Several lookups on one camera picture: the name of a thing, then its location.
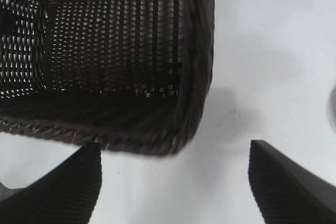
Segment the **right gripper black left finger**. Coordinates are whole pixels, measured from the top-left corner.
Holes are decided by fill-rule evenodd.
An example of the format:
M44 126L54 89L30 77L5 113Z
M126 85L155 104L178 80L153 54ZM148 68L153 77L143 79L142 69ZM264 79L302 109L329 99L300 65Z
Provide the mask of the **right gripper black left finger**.
M88 143L39 180L1 200L1 223L88 223L101 185L100 145Z

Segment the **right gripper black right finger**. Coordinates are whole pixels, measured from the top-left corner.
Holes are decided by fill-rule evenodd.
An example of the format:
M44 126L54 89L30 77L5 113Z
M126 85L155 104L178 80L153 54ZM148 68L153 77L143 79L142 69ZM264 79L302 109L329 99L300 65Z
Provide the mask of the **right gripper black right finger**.
M265 223L335 223L335 186L266 141L250 143L248 179Z

